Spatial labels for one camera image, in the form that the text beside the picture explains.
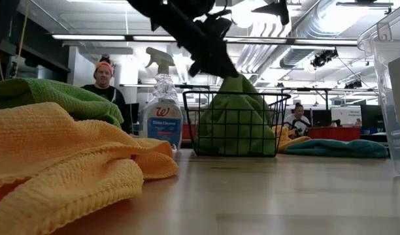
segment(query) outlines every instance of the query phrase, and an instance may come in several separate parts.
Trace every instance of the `black shirt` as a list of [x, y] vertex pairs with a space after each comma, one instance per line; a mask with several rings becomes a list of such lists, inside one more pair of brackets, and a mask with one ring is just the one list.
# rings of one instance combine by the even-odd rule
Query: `black shirt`
[[86, 89], [87, 91], [91, 91], [106, 100], [113, 102], [119, 107], [120, 112], [122, 113], [124, 122], [121, 124], [123, 131], [130, 133], [130, 114], [126, 112], [126, 102], [124, 100], [122, 92], [120, 92], [115, 87], [109, 86], [106, 89], [100, 89], [95, 85], [85, 85], [81, 87], [82, 89]]

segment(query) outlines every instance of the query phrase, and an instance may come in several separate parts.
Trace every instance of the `woman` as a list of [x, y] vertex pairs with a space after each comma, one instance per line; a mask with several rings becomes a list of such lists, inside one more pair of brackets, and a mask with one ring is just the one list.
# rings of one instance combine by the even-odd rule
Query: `woman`
[[301, 122], [304, 121], [307, 124], [310, 124], [309, 119], [305, 117], [303, 114], [305, 113], [305, 110], [303, 109], [303, 105], [300, 103], [296, 103], [296, 106], [294, 108], [294, 114], [288, 115], [286, 118], [284, 118], [284, 122], [293, 124], [293, 122], [296, 120], [294, 126], [296, 127], [297, 131], [299, 132], [299, 136], [303, 136], [304, 131], [307, 129], [307, 126]]
[[95, 67], [93, 77], [95, 79], [94, 85], [85, 85], [81, 88], [91, 91], [97, 95], [100, 95], [106, 100], [116, 104], [122, 113], [124, 122], [122, 123], [122, 130], [130, 133], [130, 122], [129, 115], [126, 112], [125, 100], [123, 94], [113, 86], [110, 86], [110, 81], [113, 76], [113, 67], [110, 64], [109, 58], [102, 58], [100, 63]]

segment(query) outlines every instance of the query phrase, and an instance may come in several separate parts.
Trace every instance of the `black wire basket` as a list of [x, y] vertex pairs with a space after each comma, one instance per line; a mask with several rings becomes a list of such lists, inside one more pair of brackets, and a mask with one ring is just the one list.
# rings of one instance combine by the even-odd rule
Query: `black wire basket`
[[277, 129], [283, 124], [290, 97], [279, 93], [183, 92], [195, 154], [275, 157], [280, 142], [275, 133], [280, 132]]

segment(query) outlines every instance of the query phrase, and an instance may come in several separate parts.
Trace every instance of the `table surface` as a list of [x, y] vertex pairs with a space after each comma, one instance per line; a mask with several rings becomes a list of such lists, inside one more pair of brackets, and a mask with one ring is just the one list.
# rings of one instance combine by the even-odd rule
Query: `table surface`
[[55, 234], [400, 234], [400, 177], [390, 159], [190, 153], [176, 157], [178, 176], [147, 181], [140, 198]]

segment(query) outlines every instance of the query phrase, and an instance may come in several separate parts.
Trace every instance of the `white shirt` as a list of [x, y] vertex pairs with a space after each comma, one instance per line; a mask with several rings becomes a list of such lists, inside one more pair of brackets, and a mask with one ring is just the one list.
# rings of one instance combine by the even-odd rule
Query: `white shirt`
[[[293, 124], [294, 120], [296, 120], [296, 117], [294, 116], [294, 114], [290, 114], [290, 115], [288, 115], [287, 117], [284, 118], [284, 122], [288, 122], [290, 124]], [[305, 123], [310, 124], [309, 119], [307, 119], [307, 117], [305, 117], [305, 116], [302, 116], [301, 120], [304, 121]], [[300, 135], [303, 135], [303, 132], [307, 129], [307, 126], [304, 123], [300, 122], [300, 121], [296, 121], [294, 126], [297, 129], [301, 129], [301, 131], [299, 131]]]

